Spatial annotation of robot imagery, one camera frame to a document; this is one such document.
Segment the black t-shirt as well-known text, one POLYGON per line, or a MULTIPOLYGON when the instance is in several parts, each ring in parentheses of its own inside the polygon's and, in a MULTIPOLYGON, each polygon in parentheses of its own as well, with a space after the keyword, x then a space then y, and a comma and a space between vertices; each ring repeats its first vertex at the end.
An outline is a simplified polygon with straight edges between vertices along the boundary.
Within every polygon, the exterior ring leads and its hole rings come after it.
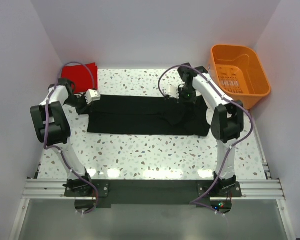
POLYGON ((89 133, 118 135, 208 135, 207 105, 201 96, 195 103, 179 103, 161 97, 103 95, 88 113, 89 133))

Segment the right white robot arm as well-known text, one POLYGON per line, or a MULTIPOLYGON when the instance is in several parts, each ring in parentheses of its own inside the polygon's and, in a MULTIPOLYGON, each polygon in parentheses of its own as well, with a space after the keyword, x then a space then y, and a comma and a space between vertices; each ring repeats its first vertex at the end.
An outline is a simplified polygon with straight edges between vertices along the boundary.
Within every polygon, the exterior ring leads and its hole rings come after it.
POLYGON ((210 192, 235 185, 235 144, 243 131, 243 104, 233 101, 214 83, 208 73, 201 73, 188 63, 178 67, 177 72, 184 82, 179 90, 179 99, 192 101, 198 92, 213 109, 210 130, 217 141, 217 166, 211 186, 198 199, 210 192))

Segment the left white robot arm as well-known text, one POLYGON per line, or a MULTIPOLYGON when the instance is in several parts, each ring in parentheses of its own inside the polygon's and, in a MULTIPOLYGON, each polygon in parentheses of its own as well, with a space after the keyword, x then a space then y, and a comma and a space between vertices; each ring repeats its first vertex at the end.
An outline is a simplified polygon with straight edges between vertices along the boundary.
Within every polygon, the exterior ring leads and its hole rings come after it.
POLYGON ((95 187, 72 147, 71 129, 63 110, 63 106, 68 105, 79 115, 87 111, 85 95, 74 90, 74 82, 59 78, 55 85, 49 86, 45 100, 30 108, 30 115, 39 142, 45 150, 54 151, 66 170, 67 180, 63 186, 76 196, 87 197, 96 194, 95 187))

